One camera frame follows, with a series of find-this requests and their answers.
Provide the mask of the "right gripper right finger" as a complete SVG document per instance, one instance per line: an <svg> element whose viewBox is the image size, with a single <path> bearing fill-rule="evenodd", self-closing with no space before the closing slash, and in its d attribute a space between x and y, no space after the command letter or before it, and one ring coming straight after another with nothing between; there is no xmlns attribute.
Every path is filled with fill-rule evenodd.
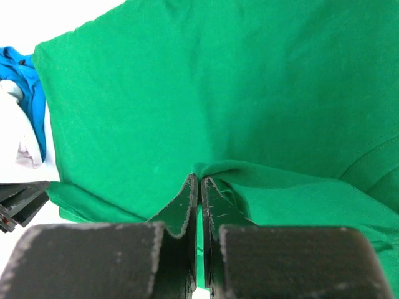
<svg viewBox="0 0 399 299"><path fill-rule="evenodd" d="M349 227L259 226L201 182L204 279L212 298L391 298L371 243Z"/></svg>

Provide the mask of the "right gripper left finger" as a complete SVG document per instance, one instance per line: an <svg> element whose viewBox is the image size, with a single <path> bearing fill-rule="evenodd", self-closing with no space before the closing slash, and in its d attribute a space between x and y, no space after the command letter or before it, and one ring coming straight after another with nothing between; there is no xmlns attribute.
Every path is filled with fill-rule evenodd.
<svg viewBox="0 0 399 299"><path fill-rule="evenodd" d="M198 180L146 222L28 229L1 275L2 298L191 298Z"/></svg>

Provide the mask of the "green t shirt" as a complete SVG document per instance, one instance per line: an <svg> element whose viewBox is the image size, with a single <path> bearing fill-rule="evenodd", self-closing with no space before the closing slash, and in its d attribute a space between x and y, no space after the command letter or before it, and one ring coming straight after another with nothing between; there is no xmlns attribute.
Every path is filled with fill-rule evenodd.
<svg viewBox="0 0 399 299"><path fill-rule="evenodd" d="M74 222L145 221L187 175L259 225L342 225L398 291L398 2L126 1L33 54Z"/></svg>

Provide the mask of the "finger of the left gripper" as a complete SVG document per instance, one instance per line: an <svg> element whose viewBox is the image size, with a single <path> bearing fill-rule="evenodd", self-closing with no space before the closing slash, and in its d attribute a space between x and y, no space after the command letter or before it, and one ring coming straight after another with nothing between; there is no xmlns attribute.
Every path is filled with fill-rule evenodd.
<svg viewBox="0 0 399 299"><path fill-rule="evenodd" d="M15 215L49 187L48 181L1 183L1 215Z"/></svg>
<svg viewBox="0 0 399 299"><path fill-rule="evenodd" d="M12 232L17 225L26 227L48 200L48 196L44 193L18 211L17 208L6 211L6 208L1 206L1 232Z"/></svg>

